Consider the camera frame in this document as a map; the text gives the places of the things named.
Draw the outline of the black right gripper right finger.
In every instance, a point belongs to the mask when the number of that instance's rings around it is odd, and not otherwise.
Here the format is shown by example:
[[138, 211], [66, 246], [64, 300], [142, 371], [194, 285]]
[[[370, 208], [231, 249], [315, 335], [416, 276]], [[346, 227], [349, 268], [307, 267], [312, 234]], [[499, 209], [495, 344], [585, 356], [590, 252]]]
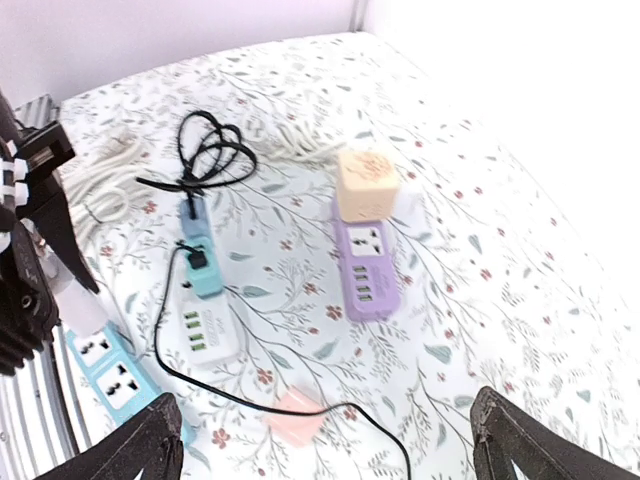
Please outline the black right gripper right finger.
[[500, 395], [481, 388], [470, 409], [478, 479], [635, 479], [637, 476], [561, 438]]

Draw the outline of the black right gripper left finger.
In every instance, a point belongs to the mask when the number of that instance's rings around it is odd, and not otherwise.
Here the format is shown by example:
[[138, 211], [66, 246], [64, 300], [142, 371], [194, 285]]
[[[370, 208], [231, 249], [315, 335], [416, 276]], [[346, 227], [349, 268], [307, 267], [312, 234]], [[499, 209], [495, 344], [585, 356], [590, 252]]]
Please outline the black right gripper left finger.
[[100, 443], [41, 475], [41, 480], [178, 479], [184, 460], [182, 415], [163, 393]]

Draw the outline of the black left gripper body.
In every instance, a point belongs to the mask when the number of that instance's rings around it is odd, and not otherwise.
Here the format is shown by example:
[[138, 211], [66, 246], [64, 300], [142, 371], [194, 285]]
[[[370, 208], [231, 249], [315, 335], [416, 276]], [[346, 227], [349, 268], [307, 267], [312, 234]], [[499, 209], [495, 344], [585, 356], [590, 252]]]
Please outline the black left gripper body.
[[53, 340], [59, 309], [23, 223], [51, 247], [72, 278], [97, 294], [56, 170], [75, 157], [62, 125], [23, 128], [1, 99], [1, 373], [13, 375]]

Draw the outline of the teal power strip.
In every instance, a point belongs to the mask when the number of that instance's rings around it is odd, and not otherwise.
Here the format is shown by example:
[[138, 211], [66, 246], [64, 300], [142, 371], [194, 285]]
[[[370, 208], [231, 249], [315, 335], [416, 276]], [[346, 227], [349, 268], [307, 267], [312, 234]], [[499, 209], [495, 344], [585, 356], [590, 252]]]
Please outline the teal power strip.
[[123, 339], [107, 324], [81, 338], [69, 330], [67, 346], [117, 426], [121, 426], [163, 391], [129, 355]]

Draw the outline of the white power strip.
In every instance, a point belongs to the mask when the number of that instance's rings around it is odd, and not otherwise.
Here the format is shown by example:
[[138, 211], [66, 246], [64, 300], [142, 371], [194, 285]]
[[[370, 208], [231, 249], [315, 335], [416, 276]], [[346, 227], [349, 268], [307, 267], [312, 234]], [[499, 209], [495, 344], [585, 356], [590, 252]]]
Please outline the white power strip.
[[224, 293], [202, 299], [191, 288], [182, 288], [178, 306], [182, 339], [192, 364], [209, 368], [238, 357], [240, 337]]

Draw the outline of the white charger adapter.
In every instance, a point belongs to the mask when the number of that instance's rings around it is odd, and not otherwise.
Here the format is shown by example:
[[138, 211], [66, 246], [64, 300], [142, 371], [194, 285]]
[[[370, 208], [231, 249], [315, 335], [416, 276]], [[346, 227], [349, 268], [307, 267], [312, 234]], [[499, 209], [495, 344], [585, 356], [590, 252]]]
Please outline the white charger adapter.
[[50, 280], [61, 321], [78, 337], [86, 338], [101, 331], [108, 314], [98, 296], [84, 288], [67, 270], [61, 269]]

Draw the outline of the pink charger plug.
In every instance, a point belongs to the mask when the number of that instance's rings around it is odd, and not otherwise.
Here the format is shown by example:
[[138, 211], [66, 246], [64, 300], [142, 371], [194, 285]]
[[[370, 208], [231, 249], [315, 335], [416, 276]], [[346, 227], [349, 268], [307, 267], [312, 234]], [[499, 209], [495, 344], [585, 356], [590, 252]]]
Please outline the pink charger plug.
[[274, 405], [286, 414], [268, 413], [263, 421], [271, 431], [294, 447], [309, 445], [324, 423], [325, 415], [317, 415], [323, 407], [296, 388], [290, 388]]

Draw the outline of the teal charger plug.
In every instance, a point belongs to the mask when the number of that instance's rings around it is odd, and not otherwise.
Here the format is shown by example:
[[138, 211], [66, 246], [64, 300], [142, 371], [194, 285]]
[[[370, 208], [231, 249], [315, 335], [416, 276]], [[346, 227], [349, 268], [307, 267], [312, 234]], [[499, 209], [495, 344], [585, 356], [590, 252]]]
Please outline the teal charger plug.
[[208, 298], [224, 289], [222, 272], [209, 236], [199, 235], [185, 241], [187, 280], [196, 296]]

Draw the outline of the light blue charger plug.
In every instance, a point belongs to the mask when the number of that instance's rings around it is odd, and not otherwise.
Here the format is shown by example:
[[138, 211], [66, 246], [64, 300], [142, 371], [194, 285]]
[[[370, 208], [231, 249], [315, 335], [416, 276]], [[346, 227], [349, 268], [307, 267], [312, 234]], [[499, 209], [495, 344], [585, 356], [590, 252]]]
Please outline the light blue charger plug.
[[210, 237], [212, 229], [206, 203], [201, 196], [192, 196], [179, 203], [179, 218], [185, 239]]

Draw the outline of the purple power strip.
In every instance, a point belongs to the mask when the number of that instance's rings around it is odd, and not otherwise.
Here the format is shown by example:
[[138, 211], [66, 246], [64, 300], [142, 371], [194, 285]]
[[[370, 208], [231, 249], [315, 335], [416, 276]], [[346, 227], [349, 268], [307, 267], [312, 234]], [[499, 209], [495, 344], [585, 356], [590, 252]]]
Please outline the purple power strip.
[[336, 199], [331, 208], [347, 317], [361, 323], [384, 321], [401, 304], [385, 225], [345, 222]]

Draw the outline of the beige cube socket adapter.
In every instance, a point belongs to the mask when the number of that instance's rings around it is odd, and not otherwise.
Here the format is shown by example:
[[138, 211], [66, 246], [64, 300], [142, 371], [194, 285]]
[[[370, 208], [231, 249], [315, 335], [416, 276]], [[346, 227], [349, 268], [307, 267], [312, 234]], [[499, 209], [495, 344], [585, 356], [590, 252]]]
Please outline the beige cube socket adapter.
[[336, 201], [348, 223], [391, 217], [400, 181], [395, 164], [377, 152], [344, 150], [337, 158]]

